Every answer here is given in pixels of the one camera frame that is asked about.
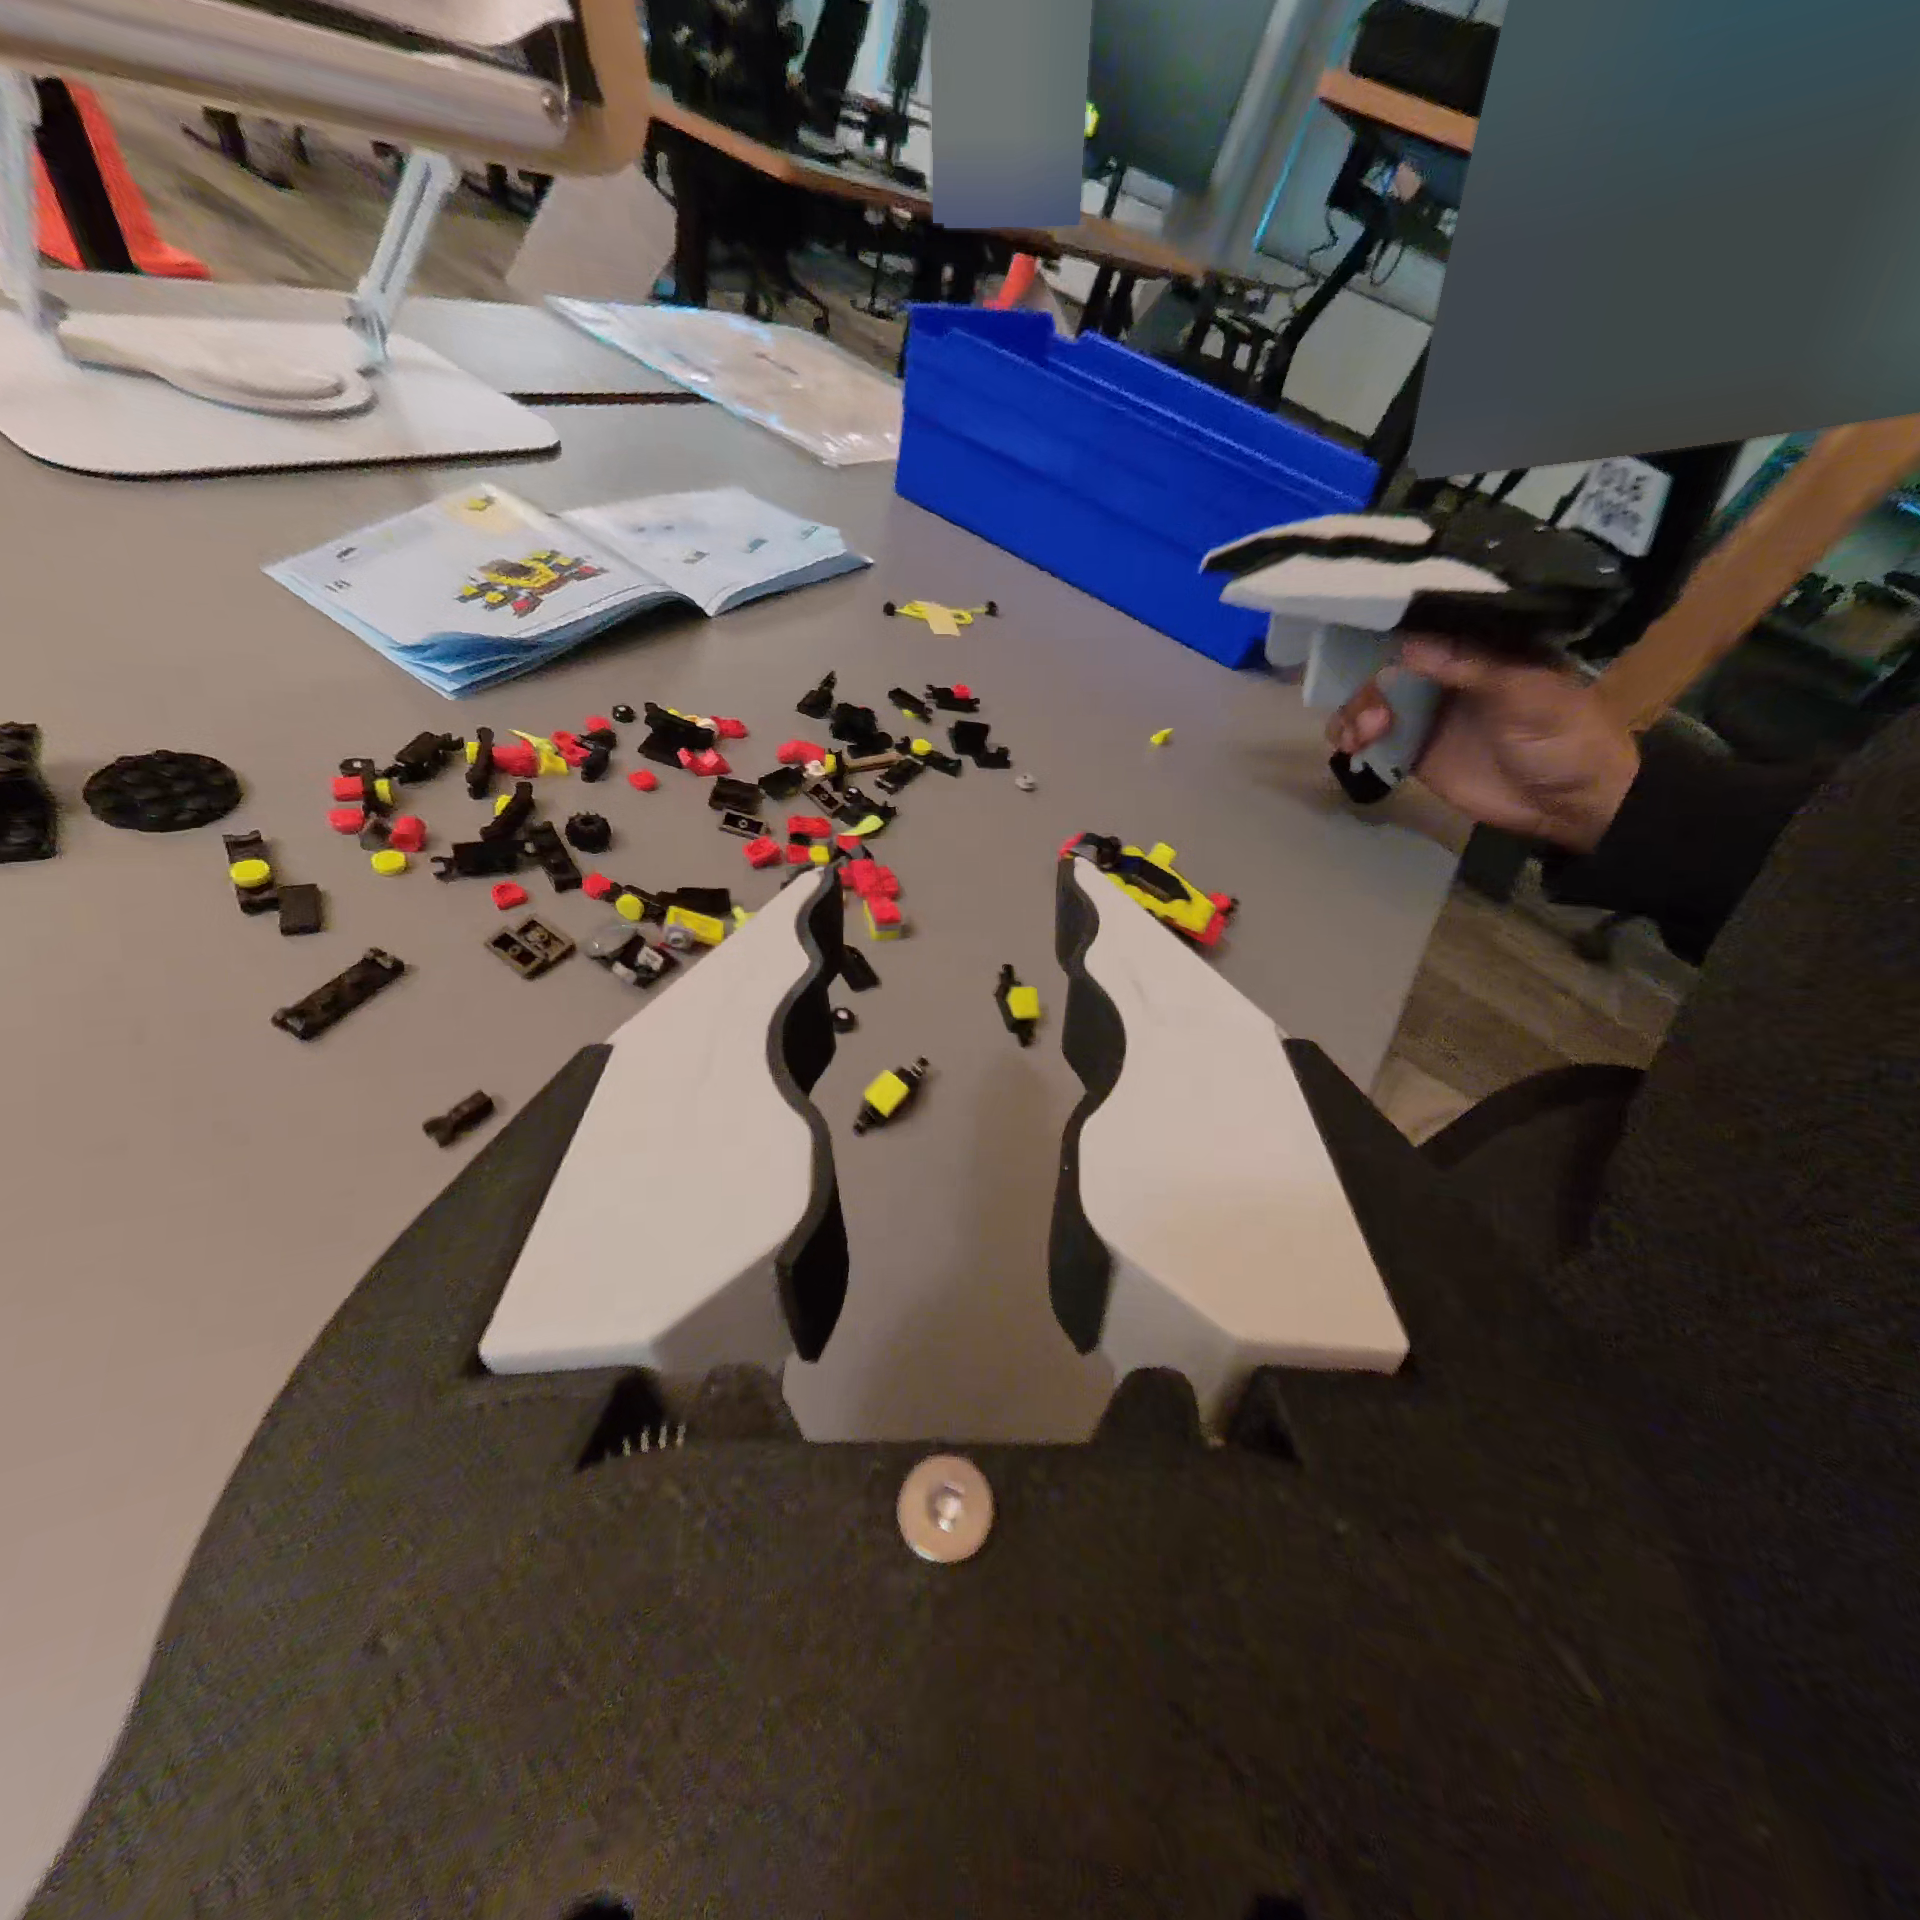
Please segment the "white monitor stand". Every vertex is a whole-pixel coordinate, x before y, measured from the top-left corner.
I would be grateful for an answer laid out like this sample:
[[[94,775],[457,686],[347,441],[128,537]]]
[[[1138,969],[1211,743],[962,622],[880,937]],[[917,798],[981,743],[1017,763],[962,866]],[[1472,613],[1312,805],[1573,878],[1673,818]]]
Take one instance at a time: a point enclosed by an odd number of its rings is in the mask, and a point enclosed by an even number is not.
[[[542,459],[558,432],[398,331],[459,160],[610,176],[654,91],[638,5],[5,2],[5,439],[105,478]],[[39,80],[121,80],[402,151],[338,320],[85,311],[43,277]]]

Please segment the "partly built lego model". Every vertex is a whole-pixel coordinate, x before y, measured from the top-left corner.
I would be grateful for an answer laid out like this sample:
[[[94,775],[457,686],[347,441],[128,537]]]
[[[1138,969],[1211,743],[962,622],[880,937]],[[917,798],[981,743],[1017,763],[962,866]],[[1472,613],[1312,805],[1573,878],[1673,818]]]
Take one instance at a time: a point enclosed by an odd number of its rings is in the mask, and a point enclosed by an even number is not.
[[[1216,949],[1239,912],[1234,896],[1193,885],[1168,843],[1141,848],[1115,834],[1079,832],[1061,846],[1061,857],[1077,857],[1104,873],[1113,887],[1198,951]]]

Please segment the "wooden ceiling beam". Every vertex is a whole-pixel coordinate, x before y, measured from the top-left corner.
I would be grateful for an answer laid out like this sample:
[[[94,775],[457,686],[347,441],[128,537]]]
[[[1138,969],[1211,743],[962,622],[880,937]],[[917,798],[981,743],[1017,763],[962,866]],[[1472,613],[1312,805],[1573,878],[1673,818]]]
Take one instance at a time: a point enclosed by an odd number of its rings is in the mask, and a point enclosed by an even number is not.
[[[1646,731],[1783,594],[1918,466],[1918,416],[1835,425],[1687,576],[1593,690],[1627,731]]]

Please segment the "blue plastic bin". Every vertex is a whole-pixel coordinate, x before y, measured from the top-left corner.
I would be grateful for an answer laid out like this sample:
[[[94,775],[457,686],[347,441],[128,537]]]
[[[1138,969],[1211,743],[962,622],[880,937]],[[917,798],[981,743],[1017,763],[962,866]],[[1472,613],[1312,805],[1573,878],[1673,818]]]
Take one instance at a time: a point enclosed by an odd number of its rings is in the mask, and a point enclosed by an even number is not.
[[[910,309],[896,491],[1218,665],[1264,619],[1205,555],[1376,487],[1362,453],[1038,311]]]

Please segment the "clear plastic bag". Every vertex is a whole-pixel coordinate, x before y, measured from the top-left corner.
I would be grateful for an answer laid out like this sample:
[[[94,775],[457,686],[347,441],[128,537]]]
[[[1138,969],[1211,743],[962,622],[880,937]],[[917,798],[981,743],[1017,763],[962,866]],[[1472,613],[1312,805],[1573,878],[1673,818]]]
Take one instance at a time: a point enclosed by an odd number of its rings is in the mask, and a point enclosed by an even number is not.
[[[894,464],[903,384],[802,327],[681,304],[551,295],[587,338],[832,469]]]

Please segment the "dark wall screen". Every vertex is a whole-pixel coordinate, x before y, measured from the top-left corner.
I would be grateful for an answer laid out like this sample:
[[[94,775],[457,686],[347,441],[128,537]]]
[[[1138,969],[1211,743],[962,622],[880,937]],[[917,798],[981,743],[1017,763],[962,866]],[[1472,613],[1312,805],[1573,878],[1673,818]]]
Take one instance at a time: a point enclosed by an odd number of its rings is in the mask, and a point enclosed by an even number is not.
[[[1093,176],[1122,169],[1184,194],[1209,187],[1271,2],[1093,2]]]

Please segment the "wooden-edged standing desk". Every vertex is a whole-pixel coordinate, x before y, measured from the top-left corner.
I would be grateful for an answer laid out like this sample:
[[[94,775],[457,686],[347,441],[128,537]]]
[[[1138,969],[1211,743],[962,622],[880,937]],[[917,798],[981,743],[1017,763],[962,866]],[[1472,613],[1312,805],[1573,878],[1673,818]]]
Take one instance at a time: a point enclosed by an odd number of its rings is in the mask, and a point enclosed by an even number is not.
[[[1470,158],[1479,119],[1417,94],[1406,94],[1349,69],[1330,66],[1319,75],[1314,98],[1351,128],[1413,137],[1445,153]]]

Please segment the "person's right hand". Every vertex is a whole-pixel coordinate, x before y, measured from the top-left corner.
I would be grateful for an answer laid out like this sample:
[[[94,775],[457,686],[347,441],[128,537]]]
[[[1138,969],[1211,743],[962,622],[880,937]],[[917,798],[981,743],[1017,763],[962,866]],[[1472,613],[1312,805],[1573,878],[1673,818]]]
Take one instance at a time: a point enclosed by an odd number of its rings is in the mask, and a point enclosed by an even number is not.
[[[1362,683],[1328,720],[1335,752],[1362,754],[1424,683],[1438,693],[1413,777],[1474,825],[1586,855],[1641,770],[1637,738],[1559,665],[1408,635],[1385,681]]]

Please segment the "scattered loose lego pieces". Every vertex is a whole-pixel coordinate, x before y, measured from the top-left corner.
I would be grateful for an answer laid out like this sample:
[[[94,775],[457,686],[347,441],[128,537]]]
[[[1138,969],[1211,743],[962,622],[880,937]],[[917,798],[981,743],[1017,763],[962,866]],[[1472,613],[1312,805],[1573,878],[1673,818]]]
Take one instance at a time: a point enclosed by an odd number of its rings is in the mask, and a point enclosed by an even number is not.
[[[663,891],[619,882],[603,869],[583,871],[578,855],[613,850],[613,825],[603,811],[574,809],[562,823],[544,811],[539,782],[578,777],[599,784],[613,773],[619,727],[645,725],[645,766],[633,766],[633,791],[658,791],[654,766],[679,766],[711,782],[706,807],[720,832],[743,841],[757,873],[800,869],[827,871],[848,882],[869,907],[873,939],[901,930],[898,882],[873,857],[873,839],[896,818],[896,798],[923,773],[960,777],[967,766],[1008,770],[1008,747],[976,720],[976,697],[965,683],[926,683],[917,699],[907,688],[887,695],[903,718],[923,725],[953,713],[949,752],[926,736],[887,736],[871,709],[834,699],[837,674],[825,674],[800,702],[798,713],[827,722],[830,741],[789,738],[775,766],[759,779],[731,777],[725,743],[747,741],[734,715],[702,715],[674,706],[617,704],[592,715],[587,731],[558,729],[539,736],[510,729],[501,736],[478,727],[471,736],[425,729],[389,759],[343,757],[327,782],[327,830],[350,837],[368,853],[377,875],[405,875],[425,855],[434,880],[485,880],[494,912],[517,917],[530,894],[519,873],[539,873],[555,896],[583,896],[619,914],[608,944],[594,944],[597,965],[635,987],[654,987],[672,974],[677,951],[718,946],[750,912],[729,887],[672,887]],[[437,843],[434,827],[409,798],[421,784],[459,773],[466,798],[487,805],[469,839]],[[201,752],[153,750],[123,754],[91,770],[82,782],[87,814],[119,832],[194,832],[231,818],[245,800],[238,773]],[[775,832],[763,802],[800,800],[811,811],[789,814]],[[5,722],[5,866],[39,862],[59,853],[59,811],[41,763],[41,731]],[[258,830],[224,832],[224,864],[235,907],[245,919],[270,917],[283,939],[327,930],[327,898],[315,882],[288,880],[272,841]],[[274,1008],[270,1024],[281,1035],[311,1045],[366,1008],[407,976],[393,951],[370,946],[306,994]]]

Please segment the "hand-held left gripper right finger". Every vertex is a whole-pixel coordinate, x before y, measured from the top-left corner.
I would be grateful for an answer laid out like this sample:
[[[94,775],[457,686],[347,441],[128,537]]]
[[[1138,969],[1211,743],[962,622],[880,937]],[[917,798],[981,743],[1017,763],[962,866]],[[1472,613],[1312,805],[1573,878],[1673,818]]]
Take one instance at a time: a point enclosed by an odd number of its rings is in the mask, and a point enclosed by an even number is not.
[[[1070,1344],[1186,1381],[1230,1435],[1266,1369],[1392,1376],[1408,1333],[1312,1113],[1298,1047],[1093,859],[1054,891],[1079,1095],[1049,1214]]]

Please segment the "lego instruction booklet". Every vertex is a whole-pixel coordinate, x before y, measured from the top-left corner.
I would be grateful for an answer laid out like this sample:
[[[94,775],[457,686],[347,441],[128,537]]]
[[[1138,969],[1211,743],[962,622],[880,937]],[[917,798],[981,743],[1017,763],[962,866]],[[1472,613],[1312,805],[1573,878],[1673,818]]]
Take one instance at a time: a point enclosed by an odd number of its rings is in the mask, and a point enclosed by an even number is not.
[[[869,565],[827,521],[741,487],[546,512],[469,485],[263,569],[411,681],[462,699],[633,617],[722,617]]]

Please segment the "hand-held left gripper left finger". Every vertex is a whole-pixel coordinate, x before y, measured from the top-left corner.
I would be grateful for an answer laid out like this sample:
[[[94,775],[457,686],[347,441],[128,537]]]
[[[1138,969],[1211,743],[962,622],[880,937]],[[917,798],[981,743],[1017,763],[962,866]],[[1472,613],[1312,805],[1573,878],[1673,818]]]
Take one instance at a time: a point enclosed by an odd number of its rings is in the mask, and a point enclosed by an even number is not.
[[[491,1374],[770,1371],[848,1296],[832,1134],[839,878],[789,882],[619,1026],[501,1291]]]

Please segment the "person's right forearm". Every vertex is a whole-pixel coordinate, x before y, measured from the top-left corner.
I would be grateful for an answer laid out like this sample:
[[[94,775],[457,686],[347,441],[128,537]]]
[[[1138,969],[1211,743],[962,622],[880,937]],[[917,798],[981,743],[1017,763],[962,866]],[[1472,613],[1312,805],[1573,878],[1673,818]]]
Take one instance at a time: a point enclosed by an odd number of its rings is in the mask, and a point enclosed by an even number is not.
[[[1575,752],[1547,811],[1543,889],[1559,905],[1650,923],[1673,958],[1698,967],[1838,770],[1838,759],[1758,763],[1602,729],[1600,745]]]

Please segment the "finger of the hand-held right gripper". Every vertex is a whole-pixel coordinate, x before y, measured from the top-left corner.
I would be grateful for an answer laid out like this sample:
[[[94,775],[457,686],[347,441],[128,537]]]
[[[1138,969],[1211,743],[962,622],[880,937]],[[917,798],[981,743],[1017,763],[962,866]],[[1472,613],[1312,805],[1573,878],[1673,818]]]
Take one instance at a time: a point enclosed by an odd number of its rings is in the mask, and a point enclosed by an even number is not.
[[[1314,569],[1365,583],[1442,583],[1445,560],[1433,551],[1433,526],[1419,514],[1344,512],[1269,526],[1207,551],[1205,574],[1250,583],[1275,569],[1307,581]]]
[[[1282,558],[1230,581],[1221,601],[1307,624],[1390,633],[1417,599],[1481,601],[1511,585],[1486,567],[1447,558]]]

